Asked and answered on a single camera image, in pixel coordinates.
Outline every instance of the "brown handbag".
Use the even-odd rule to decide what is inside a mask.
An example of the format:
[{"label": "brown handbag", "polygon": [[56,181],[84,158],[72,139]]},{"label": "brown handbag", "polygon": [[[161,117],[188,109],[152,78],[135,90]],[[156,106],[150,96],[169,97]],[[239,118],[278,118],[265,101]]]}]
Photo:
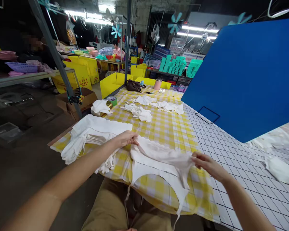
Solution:
[{"label": "brown handbag", "polygon": [[126,83],[126,89],[129,91],[140,92],[141,88],[145,88],[145,87],[146,87],[145,85],[141,86],[139,82],[135,82],[133,80],[128,80]]}]

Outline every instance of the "clear plastic box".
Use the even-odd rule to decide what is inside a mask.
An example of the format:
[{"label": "clear plastic box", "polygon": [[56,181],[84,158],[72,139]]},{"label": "clear plastic box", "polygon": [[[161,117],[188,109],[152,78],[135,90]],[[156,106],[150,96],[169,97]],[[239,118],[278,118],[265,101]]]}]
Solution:
[{"label": "clear plastic box", "polygon": [[112,55],[112,47],[104,47],[99,50],[100,55]]},{"label": "clear plastic box", "polygon": [[12,141],[22,134],[23,132],[19,129],[19,127],[12,123],[0,125],[0,138],[6,141]]}]

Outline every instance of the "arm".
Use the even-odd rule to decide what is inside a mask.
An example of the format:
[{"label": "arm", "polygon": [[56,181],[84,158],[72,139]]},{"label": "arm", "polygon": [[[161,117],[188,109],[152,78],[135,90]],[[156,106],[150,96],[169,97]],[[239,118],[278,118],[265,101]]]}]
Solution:
[{"label": "arm", "polygon": [[244,231],[276,231],[240,183],[222,166],[205,154],[194,152],[193,156],[196,167],[202,167],[223,184]]},{"label": "arm", "polygon": [[125,131],[61,170],[34,194],[4,226],[3,230],[49,230],[61,204],[75,192],[117,149],[139,145],[137,134]]}]

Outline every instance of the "yellow checkered tablecloth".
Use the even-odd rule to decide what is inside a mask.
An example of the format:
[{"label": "yellow checkered tablecloth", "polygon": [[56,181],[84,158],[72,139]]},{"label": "yellow checkered tablecloth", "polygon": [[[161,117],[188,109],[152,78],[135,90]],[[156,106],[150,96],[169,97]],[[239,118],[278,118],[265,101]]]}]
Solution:
[{"label": "yellow checkered tablecloth", "polygon": [[[174,104],[182,104],[182,93],[166,90],[164,94],[158,93],[152,86],[147,86],[142,92],[152,92],[154,95],[145,94],[157,98],[157,101],[167,101]],[[158,110],[156,107],[141,105],[146,110],[151,110],[152,122],[147,123],[133,118],[133,115],[120,108],[126,101],[137,98],[138,95],[144,95],[138,92],[121,90],[116,97],[118,104],[113,107],[112,114],[105,116],[106,119],[115,120],[123,123],[131,123],[133,132],[140,136],[154,140],[171,149],[181,153],[190,154],[197,151],[197,142],[195,141],[194,131],[186,115],[169,113]],[[52,149],[61,152],[70,140],[70,133],[58,140]],[[92,144],[85,145],[86,152],[93,150]],[[116,153],[116,166],[114,170],[105,177],[116,181],[124,182],[130,185],[132,182],[132,159],[130,156],[130,147],[126,146]],[[209,174],[204,170],[192,167],[188,175],[188,184],[190,191],[186,196],[181,214],[198,214],[208,220],[220,223],[219,213],[216,203],[213,199],[213,189],[210,186]],[[179,201],[171,186],[160,176],[148,174],[139,178],[133,188],[148,202],[162,211],[176,214],[179,207]]]}]

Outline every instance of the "stack of teal boxes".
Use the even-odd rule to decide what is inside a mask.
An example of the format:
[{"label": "stack of teal boxes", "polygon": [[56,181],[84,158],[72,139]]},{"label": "stack of teal boxes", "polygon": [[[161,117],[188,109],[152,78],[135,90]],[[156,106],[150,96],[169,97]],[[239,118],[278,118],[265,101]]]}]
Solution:
[{"label": "stack of teal boxes", "polygon": [[186,67],[185,57],[177,57],[171,61],[171,55],[162,58],[159,71],[182,75]]},{"label": "stack of teal boxes", "polygon": [[192,59],[186,70],[186,77],[194,78],[201,64],[202,64],[202,60]]}]

